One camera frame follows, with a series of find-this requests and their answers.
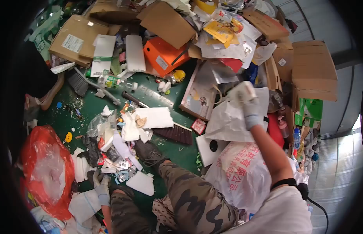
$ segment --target gloved hand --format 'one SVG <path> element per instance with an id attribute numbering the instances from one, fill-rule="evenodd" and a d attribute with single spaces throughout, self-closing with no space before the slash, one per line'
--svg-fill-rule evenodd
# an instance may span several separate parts
<path id="1" fill-rule="evenodd" d="M 102 181 L 99 181 L 98 176 L 100 174 L 99 170 L 96 170 L 93 174 L 94 190 L 98 195 L 101 206 L 111 206 L 110 204 L 110 193 L 109 193 L 109 180 L 108 175 L 104 175 Z"/>
<path id="2" fill-rule="evenodd" d="M 259 116 L 259 99 L 258 97 L 244 102 L 244 94 L 241 91 L 237 92 L 237 99 L 240 102 L 241 108 L 244 113 L 245 127 L 249 131 L 254 125 L 261 124 L 263 119 Z"/>

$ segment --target bottle cap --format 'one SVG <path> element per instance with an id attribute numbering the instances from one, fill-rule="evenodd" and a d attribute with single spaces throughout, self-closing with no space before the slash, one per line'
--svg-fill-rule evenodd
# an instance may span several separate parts
<path id="1" fill-rule="evenodd" d="M 132 83 L 132 90 L 133 91 L 137 90 L 137 86 L 138 86 L 138 84 L 136 82 L 133 82 Z"/>

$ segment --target black strap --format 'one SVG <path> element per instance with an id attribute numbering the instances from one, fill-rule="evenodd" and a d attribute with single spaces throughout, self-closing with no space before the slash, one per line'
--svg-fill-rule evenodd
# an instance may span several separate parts
<path id="1" fill-rule="evenodd" d="M 296 180 L 294 178 L 288 178 L 288 179 L 284 179 L 284 180 L 279 180 L 278 182 L 276 182 L 270 189 L 273 190 L 274 188 L 280 186 L 280 185 L 291 185 L 291 186 L 296 186 L 297 187 L 297 183 Z"/>

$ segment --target glove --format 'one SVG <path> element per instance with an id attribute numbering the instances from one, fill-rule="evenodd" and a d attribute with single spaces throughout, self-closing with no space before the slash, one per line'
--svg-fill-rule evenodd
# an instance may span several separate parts
<path id="1" fill-rule="evenodd" d="M 100 182 L 98 176 L 100 174 L 99 170 L 96 170 L 93 174 L 94 190 L 98 195 L 101 206 L 111 206 L 110 204 L 110 193 L 109 193 L 109 180 L 108 175 L 104 175 L 104 178 Z"/>
<path id="2" fill-rule="evenodd" d="M 237 92 L 237 100 L 239 101 L 244 113 L 245 127 L 249 131 L 254 125 L 261 124 L 263 119 L 259 117 L 259 99 L 253 98 L 249 102 L 244 102 L 244 94 L 241 91 Z"/>

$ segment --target shoe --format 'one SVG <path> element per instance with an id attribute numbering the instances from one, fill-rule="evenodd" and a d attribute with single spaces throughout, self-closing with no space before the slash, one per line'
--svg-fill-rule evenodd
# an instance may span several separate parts
<path id="1" fill-rule="evenodd" d="M 93 174 L 94 171 L 88 171 L 87 172 L 87 177 L 88 177 L 88 181 L 92 184 L 92 186 L 94 187 L 94 182 L 93 182 Z M 100 173 L 98 175 L 98 180 L 101 181 L 104 178 L 104 173 Z M 114 190 L 122 190 L 125 194 L 127 194 L 130 198 L 134 198 L 135 197 L 135 193 L 133 192 L 133 190 L 131 188 L 128 188 L 126 186 L 122 186 L 122 185 L 117 185 L 115 183 L 112 183 L 111 180 L 109 180 L 109 193 L 110 196 L 113 194 Z"/>
<path id="2" fill-rule="evenodd" d="M 135 141 L 135 150 L 137 156 L 144 162 L 146 167 L 154 167 L 158 172 L 159 166 L 165 161 L 170 160 L 170 158 L 165 158 L 159 151 L 158 147 L 147 141 L 146 143 L 141 140 Z"/>
<path id="3" fill-rule="evenodd" d="M 61 72 L 61 73 L 58 73 L 58 79 L 57 79 L 57 82 L 55 83 L 55 85 L 53 86 L 53 88 L 49 92 L 47 92 L 45 97 L 43 97 L 44 100 L 41 101 L 41 103 L 40 103 L 42 110 L 47 110 L 50 107 L 55 95 L 62 88 L 63 83 L 64 83 L 64 72 Z"/>

